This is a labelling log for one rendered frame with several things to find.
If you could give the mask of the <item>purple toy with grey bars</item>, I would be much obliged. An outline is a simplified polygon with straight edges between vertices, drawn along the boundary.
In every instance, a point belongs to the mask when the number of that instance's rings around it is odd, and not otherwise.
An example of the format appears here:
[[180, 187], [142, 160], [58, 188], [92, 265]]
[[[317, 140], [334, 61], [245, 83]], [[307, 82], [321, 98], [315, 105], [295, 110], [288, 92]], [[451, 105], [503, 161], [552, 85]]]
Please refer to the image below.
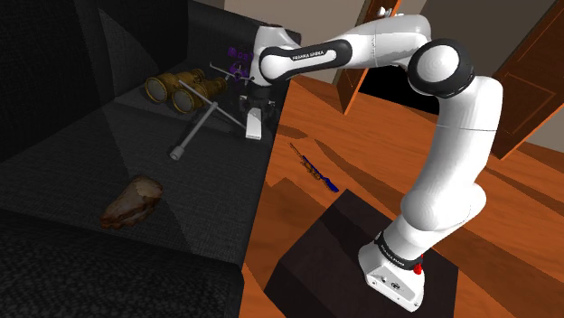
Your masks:
[[230, 58], [228, 67], [221, 68], [213, 65], [211, 62], [209, 66], [225, 75], [225, 79], [233, 79], [235, 82], [242, 80], [244, 85], [254, 80], [250, 75], [250, 67], [254, 58], [254, 53], [245, 50], [242, 47], [230, 46], [227, 50], [227, 56]]

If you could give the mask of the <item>grey cross wrench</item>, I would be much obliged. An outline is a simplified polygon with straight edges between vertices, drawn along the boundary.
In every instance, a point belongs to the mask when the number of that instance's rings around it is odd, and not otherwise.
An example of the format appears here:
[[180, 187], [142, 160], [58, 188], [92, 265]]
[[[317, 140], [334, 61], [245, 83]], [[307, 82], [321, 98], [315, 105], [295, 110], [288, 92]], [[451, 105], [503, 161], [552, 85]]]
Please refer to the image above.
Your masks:
[[178, 82], [185, 87], [186, 89], [189, 89], [194, 95], [196, 95], [198, 98], [200, 98], [201, 100], [203, 100], [209, 107], [206, 110], [205, 114], [199, 119], [199, 121], [195, 124], [195, 126], [193, 127], [193, 129], [191, 130], [191, 132], [188, 134], [188, 136], [178, 145], [176, 146], [171, 153], [169, 154], [169, 156], [175, 160], [178, 161], [185, 150], [185, 147], [188, 145], [188, 143], [193, 139], [193, 137], [196, 135], [196, 133], [199, 131], [199, 129], [202, 127], [202, 125], [205, 123], [205, 121], [208, 119], [208, 117], [212, 114], [213, 111], [218, 110], [220, 113], [222, 113], [225, 117], [227, 117], [229, 120], [231, 120], [233, 123], [237, 124], [238, 126], [242, 127], [243, 129], [246, 128], [245, 125], [243, 125], [239, 120], [237, 120], [236, 118], [234, 118], [233, 116], [231, 116], [229, 113], [227, 113], [225, 110], [223, 110], [222, 108], [219, 107], [219, 104], [216, 101], [210, 101], [207, 97], [205, 97], [203, 94], [201, 94], [200, 92], [198, 92], [196, 89], [194, 89], [193, 87], [189, 86], [188, 84], [186, 84], [185, 82], [183, 82], [182, 80], [178, 80]]

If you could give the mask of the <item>blue and brown toy rifle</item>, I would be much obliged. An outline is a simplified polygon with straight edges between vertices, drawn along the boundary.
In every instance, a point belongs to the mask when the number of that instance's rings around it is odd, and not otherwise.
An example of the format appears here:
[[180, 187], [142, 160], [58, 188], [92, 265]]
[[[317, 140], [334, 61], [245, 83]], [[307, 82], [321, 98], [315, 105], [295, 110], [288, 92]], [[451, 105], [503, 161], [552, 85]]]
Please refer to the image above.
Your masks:
[[301, 164], [305, 167], [309, 174], [312, 175], [314, 179], [317, 181], [321, 181], [324, 186], [329, 189], [331, 192], [339, 192], [339, 189], [332, 183], [332, 181], [324, 176], [308, 159], [306, 156], [302, 155], [298, 149], [292, 144], [289, 143], [289, 146], [293, 149], [296, 155], [300, 158]]

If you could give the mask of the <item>brass binoculars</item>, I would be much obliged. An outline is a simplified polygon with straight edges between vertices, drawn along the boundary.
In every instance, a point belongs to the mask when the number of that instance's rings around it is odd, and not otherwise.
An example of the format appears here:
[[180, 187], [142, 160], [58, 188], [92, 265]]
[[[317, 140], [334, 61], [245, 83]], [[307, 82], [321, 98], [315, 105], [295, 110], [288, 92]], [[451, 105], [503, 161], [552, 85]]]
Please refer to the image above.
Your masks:
[[156, 103], [171, 100], [175, 110], [181, 114], [204, 107], [206, 102], [181, 84], [181, 81], [207, 99], [227, 90], [227, 81], [223, 77], [206, 79], [202, 70], [193, 69], [149, 77], [145, 82], [145, 91]]

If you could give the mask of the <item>brown wooden door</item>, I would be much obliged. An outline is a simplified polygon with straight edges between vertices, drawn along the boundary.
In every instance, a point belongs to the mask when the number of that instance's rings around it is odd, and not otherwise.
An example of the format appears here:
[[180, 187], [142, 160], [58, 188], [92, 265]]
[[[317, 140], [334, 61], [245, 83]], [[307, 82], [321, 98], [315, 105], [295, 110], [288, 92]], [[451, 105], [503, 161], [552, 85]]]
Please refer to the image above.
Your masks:
[[502, 160], [564, 108], [564, 0], [555, 0], [493, 75], [503, 110], [492, 154]]
[[[356, 26], [381, 19], [398, 12], [402, 0], [364, 0]], [[334, 78], [342, 112], [346, 115], [366, 77], [367, 69], [339, 70]]]

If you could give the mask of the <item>brown rough lump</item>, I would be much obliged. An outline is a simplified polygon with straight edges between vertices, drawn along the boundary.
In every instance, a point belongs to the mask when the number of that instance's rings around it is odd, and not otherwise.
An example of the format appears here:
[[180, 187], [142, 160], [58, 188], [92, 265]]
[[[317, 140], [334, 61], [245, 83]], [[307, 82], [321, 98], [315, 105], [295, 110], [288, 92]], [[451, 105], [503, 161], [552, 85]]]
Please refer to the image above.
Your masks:
[[132, 227], [155, 211], [163, 195], [160, 182], [138, 175], [99, 217], [103, 229]]

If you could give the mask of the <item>dark robot stand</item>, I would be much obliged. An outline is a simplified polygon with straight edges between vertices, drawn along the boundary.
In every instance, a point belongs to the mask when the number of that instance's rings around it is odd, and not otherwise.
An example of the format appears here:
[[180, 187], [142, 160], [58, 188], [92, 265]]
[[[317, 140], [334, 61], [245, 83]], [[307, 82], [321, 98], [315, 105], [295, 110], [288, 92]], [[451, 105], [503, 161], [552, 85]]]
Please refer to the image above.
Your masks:
[[425, 253], [422, 305], [413, 313], [370, 288], [359, 249], [391, 219], [348, 190], [278, 260], [265, 294], [286, 318], [454, 318], [458, 267]]

